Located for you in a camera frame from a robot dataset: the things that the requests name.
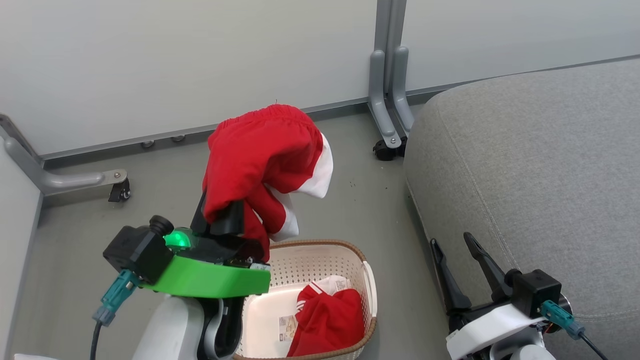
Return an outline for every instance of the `black caster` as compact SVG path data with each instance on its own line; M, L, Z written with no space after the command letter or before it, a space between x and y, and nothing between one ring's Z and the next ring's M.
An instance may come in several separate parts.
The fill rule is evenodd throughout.
M402 140L402 145L400 145L397 148L396 152L397 152L398 156L404 157L404 150L406 149L406 136L401 137L400 140Z
M129 185L129 179L125 179L118 184L113 184L111 193L109 193L109 202L126 201L131 197L131 186Z
M373 152L376 154L378 160L392 161L396 156L395 149L389 149L384 140L376 142L376 146L373 147Z

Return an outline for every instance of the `green light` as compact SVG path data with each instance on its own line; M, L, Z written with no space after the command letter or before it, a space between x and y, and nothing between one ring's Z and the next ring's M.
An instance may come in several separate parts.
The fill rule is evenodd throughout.
M164 243L167 247L180 247L187 248L191 247L191 241L189 240L189 236L182 231L174 230L171 234L166 235L164 237Z

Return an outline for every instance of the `gray fabric upholstery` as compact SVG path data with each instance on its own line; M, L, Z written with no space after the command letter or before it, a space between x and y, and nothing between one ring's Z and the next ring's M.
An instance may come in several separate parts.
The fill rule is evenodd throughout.
M610 359L640 358L640 60L459 86L416 118L404 159L428 236L474 305L490 301L463 241L560 280ZM565 333L558 359L596 359Z

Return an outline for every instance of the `perforated basket wall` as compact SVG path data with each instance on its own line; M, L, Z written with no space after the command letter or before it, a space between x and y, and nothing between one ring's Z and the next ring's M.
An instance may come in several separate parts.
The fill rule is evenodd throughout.
M362 252L352 244L340 240L288 241L271 246L270 288L291 284L307 284L329 275L351 279L352 287L362 298L362 318L365 336L356 345L323 354L287 357L285 359L356 359L376 328L377 299L371 268ZM243 356L243 343L234 356L235 360L251 360Z

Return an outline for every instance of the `basket handle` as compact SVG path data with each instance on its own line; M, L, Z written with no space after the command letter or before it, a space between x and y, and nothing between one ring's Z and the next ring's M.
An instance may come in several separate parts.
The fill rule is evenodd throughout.
M373 277L371 265L368 262L362 262L364 266L365 289L367 290L367 299L369 300L369 311L371 317L378 314L378 292L376 291L376 280Z

